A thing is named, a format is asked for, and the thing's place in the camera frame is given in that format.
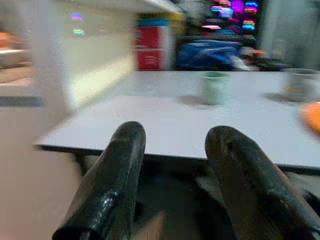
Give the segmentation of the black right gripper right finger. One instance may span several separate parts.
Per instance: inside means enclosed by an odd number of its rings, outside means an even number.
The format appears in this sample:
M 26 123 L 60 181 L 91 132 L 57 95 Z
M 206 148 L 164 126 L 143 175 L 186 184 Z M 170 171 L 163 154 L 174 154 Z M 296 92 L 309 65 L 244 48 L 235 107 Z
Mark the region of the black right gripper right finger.
M 237 239 L 319 239 L 320 217 L 303 190 L 256 142 L 233 127 L 216 126 L 204 147 Z

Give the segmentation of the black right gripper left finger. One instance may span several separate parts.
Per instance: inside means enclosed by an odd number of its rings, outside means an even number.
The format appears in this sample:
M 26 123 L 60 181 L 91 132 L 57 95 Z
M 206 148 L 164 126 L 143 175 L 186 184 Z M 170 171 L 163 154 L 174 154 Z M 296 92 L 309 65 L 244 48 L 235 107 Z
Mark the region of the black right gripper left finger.
M 54 240 L 129 240 L 146 133 L 137 121 L 121 124 L 82 178 Z

